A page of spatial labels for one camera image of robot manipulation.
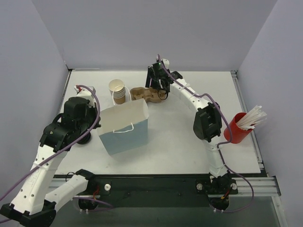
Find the brown pulp cup carrier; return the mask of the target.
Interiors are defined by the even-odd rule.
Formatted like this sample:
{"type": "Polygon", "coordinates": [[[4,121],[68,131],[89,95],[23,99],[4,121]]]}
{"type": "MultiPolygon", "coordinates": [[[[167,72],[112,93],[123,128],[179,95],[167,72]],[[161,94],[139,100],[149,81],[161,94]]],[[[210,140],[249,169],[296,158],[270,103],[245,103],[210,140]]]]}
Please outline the brown pulp cup carrier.
{"type": "Polygon", "coordinates": [[[147,103],[160,103],[168,98],[168,94],[164,90],[156,90],[151,87],[134,87],[130,90],[130,95],[132,101],[144,99],[147,103]]]}

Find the stack of brown paper cups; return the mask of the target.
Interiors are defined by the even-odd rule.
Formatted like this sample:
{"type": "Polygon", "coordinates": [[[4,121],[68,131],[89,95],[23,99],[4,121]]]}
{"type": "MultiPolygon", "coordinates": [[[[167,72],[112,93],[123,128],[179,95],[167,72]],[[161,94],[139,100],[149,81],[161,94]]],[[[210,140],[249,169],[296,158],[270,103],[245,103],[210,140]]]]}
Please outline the stack of brown paper cups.
{"type": "Polygon", "coordinates": [[[112,95],[113,101],[115,104],[121,105],[126,101],[126,88],[125,84],[120,79],[114,79],[110,81],[108,85],[109,91],[112,95]]]}

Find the light blue paper bag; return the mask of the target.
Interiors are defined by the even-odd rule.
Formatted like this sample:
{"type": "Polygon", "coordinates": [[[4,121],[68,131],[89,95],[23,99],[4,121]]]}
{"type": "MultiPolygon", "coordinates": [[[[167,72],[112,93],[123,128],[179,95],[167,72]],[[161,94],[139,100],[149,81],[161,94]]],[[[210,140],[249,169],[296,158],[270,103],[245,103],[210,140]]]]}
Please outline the light blue paper bag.
{"type": "Polygon", "coordinates": [[[109,155],[148,144],[149,111],[144,99],[137,99],[100,112],[98,136],[109,155]]]}

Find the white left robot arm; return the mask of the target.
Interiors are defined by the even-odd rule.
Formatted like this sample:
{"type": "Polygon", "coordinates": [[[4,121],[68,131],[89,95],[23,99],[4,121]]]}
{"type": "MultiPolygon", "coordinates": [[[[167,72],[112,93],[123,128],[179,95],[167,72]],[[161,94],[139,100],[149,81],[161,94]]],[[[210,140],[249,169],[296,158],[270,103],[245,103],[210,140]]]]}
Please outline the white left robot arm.
{"type": "Polygon", "coordinates": [[[7,220],[24,227],[49,227],[57,212],[74,196],[95,191],[95,175],[81,169],[66,183],[48,192],[58,166],[72,146],[89,143],[91,131],[101,126],[95,88],[76,85],[75,90],[76,96],[64,103],[63,112],[44,128],[31,170],[9,189],[11,192],[23,184],[15,198],[0,209],[7,220]]]}

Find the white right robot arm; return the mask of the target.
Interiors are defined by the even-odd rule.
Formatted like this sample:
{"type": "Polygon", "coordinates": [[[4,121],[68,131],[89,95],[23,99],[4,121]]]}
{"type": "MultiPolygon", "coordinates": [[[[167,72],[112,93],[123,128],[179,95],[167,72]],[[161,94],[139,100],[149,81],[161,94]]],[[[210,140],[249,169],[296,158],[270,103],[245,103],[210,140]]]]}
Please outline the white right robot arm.
{"type": "Polygon", "coordinates": [[[163,91],[165,97],[171,93],[195,112],[193,131],[202,140],[206,149],[210,188],[213,192],[220,193],[227,187],[226,181],[229,173],[219,151],[218,139],[224,119],[220,107],[213,99],[204,99],[179,72],[171,72],[168,67],[169,60],[157,56],[156,62],[148,66],[145,87],[155,89],[157,93],[163,91]]]}

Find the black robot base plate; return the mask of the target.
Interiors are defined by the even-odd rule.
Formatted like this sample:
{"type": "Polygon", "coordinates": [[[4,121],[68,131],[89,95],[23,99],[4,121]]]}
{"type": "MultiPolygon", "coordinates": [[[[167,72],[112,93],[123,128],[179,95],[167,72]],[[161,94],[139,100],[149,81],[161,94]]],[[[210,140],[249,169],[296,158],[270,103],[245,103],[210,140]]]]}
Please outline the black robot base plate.
{"type": "Polygon", "coordinates": [[[200,208],[209,204],[229,206],[229,196],[238,194],[231,175],[209,174],[96,175],[76,202],[80,209],[200,208]]]}

